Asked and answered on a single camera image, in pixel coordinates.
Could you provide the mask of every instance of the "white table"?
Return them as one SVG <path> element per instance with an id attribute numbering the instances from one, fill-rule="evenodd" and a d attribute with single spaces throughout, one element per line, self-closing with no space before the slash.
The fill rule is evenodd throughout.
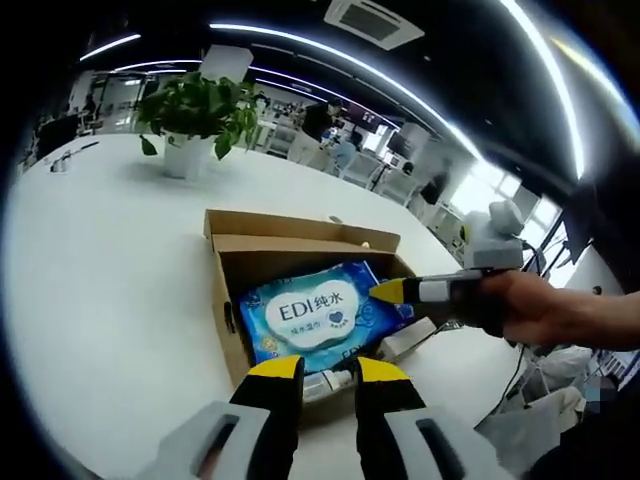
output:
<path id="1" fill-rule="evenodd" d="M 211 312 L 206 208 L 346 223 L 402 235 L 418 274 L 458 265 L 406 209 L 310 168 L 234 149 L 201 181 L 161 176 L 135 135 L 99 140 L 64 174 L 40 162 L 9 204 L 7 331 L 26 392 L 46 429 L 100 476 L 150 462 L 160 439 L 232 392 Z M 161 142 L 156 142 L 161 151 Z M 498 402 L 516 353 L 482 331 L 436 336 L 403 365 L 428 404 L 473 426 Z M 355 418 L 301 434 L 291 477 L 360 478 Z"/>

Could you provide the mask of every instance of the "box flap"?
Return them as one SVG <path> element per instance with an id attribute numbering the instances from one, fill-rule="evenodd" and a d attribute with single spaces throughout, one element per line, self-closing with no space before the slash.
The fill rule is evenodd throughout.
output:
<path id="1" fill-rule="evenodd" d="M 303 242 L 299 240 L 304 239 L 315 241 L 313 247 L 312 244 L 298 245 L 294 250 L 314 248 L 315 251 L 330 249 L 335 251 L 338 243 L 360 248 L 364 242 L 368 242 L 373 250 L 394 253 L 400 243 L 400 236 L 395 233 L 332 222 L 227 210 L 207 210 L 204 233 L 211 239 L 214 249 L 221 250 L 224 244 L 226 251 L 256 250 L 259 243 L 267 241 L 271 242 L 274 248 L 277 247 L 276 250 L 286 249 L 284 245 L 288 245 L 287 248 L 291 249 L 294 243 L 302 244 Z M 241 240 L 239 236 L 258 238 L 253 241 Z M 298 241 L 291 242 L 291 239 L 298 239 Z M 330 242 L 332 245 L 322 247 L 322 242 Z M 265 244 L 262 243 L 259 249 L 265 250 Z"/>

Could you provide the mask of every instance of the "black ceiling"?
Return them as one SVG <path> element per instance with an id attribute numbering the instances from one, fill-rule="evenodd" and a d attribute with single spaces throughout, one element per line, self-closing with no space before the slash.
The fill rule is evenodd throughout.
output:
<path id="1" fill-rule="evenodd" d="M 426 4 L 378 0 L 425 32 L 422 38 L 390 52 L 325 23 L 323 17 L 329 3 L 227 1 L 208 6 L 185 3 L 179 8 L 160 4 L 129 8 L 98 19 L 93 44 L 104 44 L 125 31 L 140 33 L 142 38 L 96 55 L 81 66 L 110 70 L 145 61 L 197 59 L 211 43 L 242 45 L 251 49 L 255 66 L 323 85 L 390 118 L 415 118 L 404 106 L 439 135 L 452 139 L 450 132 L 414 101 L 342 59 L 282 38 L 212 31 L 208 24 L 236 23 L 286 31 L 330 44 L 382 70 L 455 123 L 483 153 L 487 145 L 500 146 L 503 152 L 513 152 L 513 158 L 539 166 L 538 171 L 560 183 L 575 182 L 569 130 L 553 83 L 531 42 L 499 0 L 441 0 Z M 556 14 L 560 12 L 567 18 L 575 11 L 569 3 L 571 0 L 560 2 L 565 11 L 559 9 Z M 581 23 L 579 15 L 574 17 L 577 19 L 568 20 L 574 29 L 587 25 Z M 591 30 L 585 32 L 590 34 L 592 26 L 587 27 Z M 301 56 L 330 64 L 349 76 Z M 259 76 L 287 83 L 267 74 Z"/>

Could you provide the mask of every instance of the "cardboard box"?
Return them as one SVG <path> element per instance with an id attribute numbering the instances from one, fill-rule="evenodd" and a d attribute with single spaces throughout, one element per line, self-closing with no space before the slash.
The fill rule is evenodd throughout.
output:
<path id="1" fill-rule="evenodd" d="M 235 299 L 273 280 L 366 260 L 378 278 L 413 276 L 396 255 L 400 237 L 344 224 L 207 210 L 204 234 L 215 256 L 213 311 L 234 386 L 254 365 Z"/>

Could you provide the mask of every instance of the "blue wet wipes package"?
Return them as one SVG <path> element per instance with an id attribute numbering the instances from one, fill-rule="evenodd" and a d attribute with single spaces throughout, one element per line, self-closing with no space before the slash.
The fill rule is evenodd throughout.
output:
<path id="1" fill-rule="evenodd" d="M 299 354 L 318 372 L 404 327 L 393 305 L 369 297 L 377 284 L 366 262 L 346 262 L 248 292 L 240 310 L 256 363 Z"/>

